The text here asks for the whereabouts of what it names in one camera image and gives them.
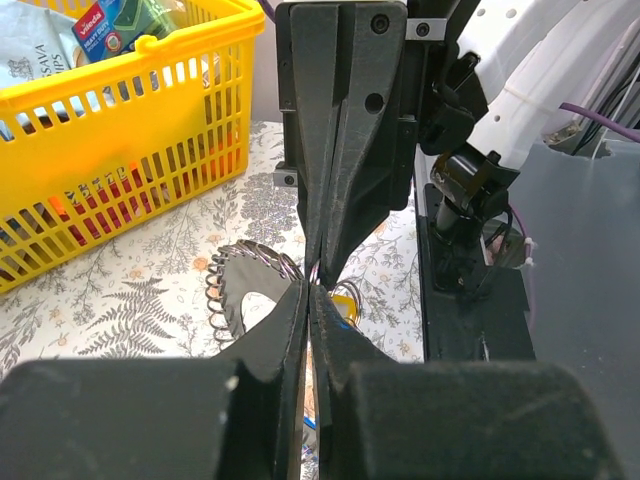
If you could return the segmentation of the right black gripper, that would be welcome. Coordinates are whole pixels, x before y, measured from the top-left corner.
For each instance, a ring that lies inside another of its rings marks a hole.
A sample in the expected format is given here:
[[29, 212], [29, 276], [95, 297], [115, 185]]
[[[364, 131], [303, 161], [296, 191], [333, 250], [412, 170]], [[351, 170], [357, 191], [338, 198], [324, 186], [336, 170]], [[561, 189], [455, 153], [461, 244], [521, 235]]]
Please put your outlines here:
[[388, 211], [406, 205], [415, 149], [461, 143], [486, 112], [479, 59], [459, 48], [475, 9], [473, 1], [277, 6], [285, 161], [297, 172], [305, 258], [320, 260], [325, 287]]

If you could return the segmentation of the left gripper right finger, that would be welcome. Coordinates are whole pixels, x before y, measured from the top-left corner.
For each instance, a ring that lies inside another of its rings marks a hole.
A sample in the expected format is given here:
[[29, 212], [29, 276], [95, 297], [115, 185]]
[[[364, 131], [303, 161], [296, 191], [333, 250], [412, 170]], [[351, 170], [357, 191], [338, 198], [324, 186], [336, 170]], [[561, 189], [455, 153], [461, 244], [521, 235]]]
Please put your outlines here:
[[535, 361], [400, 363], [309, 289], [323, 479], [621, 479], [585, 389]]

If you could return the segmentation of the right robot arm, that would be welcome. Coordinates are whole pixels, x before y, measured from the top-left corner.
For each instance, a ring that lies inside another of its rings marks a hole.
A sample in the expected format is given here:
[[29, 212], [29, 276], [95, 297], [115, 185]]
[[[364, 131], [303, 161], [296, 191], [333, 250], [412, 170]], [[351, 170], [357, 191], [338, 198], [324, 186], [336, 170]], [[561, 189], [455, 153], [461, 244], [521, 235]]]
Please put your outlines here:
[[305, 271], [334, 285], [407, 201], [416, 152], [519, 170], [639, 17], [635, 1], [285, 1], [275, 11], [285, 159]]

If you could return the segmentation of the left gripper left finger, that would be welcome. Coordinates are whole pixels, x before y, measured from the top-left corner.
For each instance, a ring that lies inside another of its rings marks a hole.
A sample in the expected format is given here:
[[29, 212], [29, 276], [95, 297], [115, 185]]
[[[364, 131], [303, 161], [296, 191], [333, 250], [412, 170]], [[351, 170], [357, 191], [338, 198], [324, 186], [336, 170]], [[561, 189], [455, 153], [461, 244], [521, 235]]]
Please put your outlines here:
[[1, 384], [5, 479], [296, 479], [308, 286], [211, 358], [38, 360]]

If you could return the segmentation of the silver keyring with keys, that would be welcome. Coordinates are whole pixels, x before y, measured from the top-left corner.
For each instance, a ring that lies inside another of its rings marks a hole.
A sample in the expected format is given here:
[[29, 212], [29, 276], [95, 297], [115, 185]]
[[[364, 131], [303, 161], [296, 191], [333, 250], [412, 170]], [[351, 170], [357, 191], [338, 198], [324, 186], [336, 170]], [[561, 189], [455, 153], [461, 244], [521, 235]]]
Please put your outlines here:
[[218, 248], [211, 257], [205, 282], [209, 324], [215, 340], [227, 346], [254, 326], [243, 315], [242, 303], [247, 295], [260, 294], [277, 303], [292, 283], [319, 284], [320, 264], [315, 263], [311, 274], [305, 276], [287, 254], [241, 239]]

